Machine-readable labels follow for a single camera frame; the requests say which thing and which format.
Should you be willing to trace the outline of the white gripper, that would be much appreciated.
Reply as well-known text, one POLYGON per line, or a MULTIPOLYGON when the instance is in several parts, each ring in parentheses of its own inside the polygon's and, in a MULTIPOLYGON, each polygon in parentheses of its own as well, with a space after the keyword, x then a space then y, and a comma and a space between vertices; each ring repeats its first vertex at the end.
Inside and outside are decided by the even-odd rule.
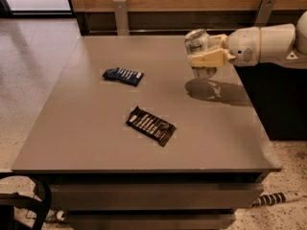
POLYGON ((228 38, 226 34, 211 35, 211 47, 219 48, 191 56, 191 65, 197 68, 217 68, 231 62, 234 66, 255 66, 260 58, 260 29, 240 29, 228 38))

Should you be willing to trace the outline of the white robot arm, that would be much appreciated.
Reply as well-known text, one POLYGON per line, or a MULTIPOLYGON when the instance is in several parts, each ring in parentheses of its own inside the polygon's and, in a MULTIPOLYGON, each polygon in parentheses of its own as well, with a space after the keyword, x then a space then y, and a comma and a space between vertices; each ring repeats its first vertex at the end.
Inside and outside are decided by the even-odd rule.
POLYGON ((192 68, 217 68, 230 63, 238 67, 273 63, 306 69, 307 11, 297 24, 239 29, 230 35, 210 36, 207 49, 188 57, 192 68))

